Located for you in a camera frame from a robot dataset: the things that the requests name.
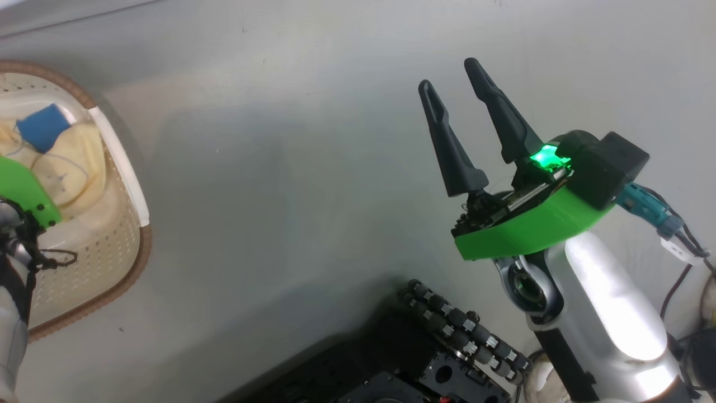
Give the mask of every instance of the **blue cloth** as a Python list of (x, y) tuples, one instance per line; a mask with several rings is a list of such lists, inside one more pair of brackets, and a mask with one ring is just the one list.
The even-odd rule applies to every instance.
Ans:
[(20, 136), (40, 153), (50, 151), (54, 142), (70, 124), (54, 103), (17, 121)]

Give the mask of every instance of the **beige plastic basket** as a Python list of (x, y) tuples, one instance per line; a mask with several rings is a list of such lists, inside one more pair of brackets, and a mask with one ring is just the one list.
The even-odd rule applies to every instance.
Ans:
[(51, 103), (70, 120), (94, 122), (105, 144), (107, 186), (87, 213), (50, 228), (40, 247), (79, 253), (77, 262), (37, 275), (30, 341), (47, 336), (112, 302), (144, 270), (152, 247), (149, 212), (117, 135), (79, 85), (31, 63), (0, 61), (0, 118), (23, 118)]

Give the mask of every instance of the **beige round object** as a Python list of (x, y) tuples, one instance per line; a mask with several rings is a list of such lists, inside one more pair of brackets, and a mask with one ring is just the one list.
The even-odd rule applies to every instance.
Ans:
[[(22, 99), (13, 110), (13, 99)], [(71, 123), (102, 130), (106, 186), (87, 212), (50, 228), (40, 247), (79, 253), (76, 263), (41, 271), (30, 310), (30, 341), (47, 336), (120, 297), (139, 278), (152, 248), (152, 230), (141, 189), (114, 131), (92, 97), (69, 78), (25, 62), (0, 61), (0, 119), (24, 118), (56, 103)], [(64, 256), (52, 256), (62, 261)]]

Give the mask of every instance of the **white basket handle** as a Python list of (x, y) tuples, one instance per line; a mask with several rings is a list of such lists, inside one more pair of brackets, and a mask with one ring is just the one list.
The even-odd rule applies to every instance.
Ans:
[(125, 188), (127, 188), (127, 192), (129, 192), (130, 194), (132, 204), (137, 211), (137, 216), (139, 216), (140, 226), (148, 226), (149, 208), (147, 207), (147, 201), (144, 199), (142, 187), (139, 185), (137, 175), (132, 168), (132, 164), (130, 163), (129, 158), (127, 158), (127, 153), (125, 153), (120, 139), (115, 133), (115, 129), (112, 128), (112, 125), (110, 125), (107, 116), (105, 116), (105, 114), (100, 110), (99, 107), (95, 106), (88, 111), (89, 115), (92, 116), (92, 119), (94, 119), (95, 124), (99, 128), (100, 133), (102, 134), (102, 139), (104, 139), (105, 144), (107, 145), (107, 149), (110, 150), (110, 155), (112, 155), (112, 159), (115, 160), (117, 170), (120, 172), (122, 181), (125, 183)]

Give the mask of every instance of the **cloth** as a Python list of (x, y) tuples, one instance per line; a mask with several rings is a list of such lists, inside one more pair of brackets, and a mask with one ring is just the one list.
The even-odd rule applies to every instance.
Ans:
[(94, 124), (72, 126), (41, 154), (23, 141), (14, 120), (0, 120), (0, 155), (31, 169), (64, 219), (83, 213), (105, 191), (105, 151)]

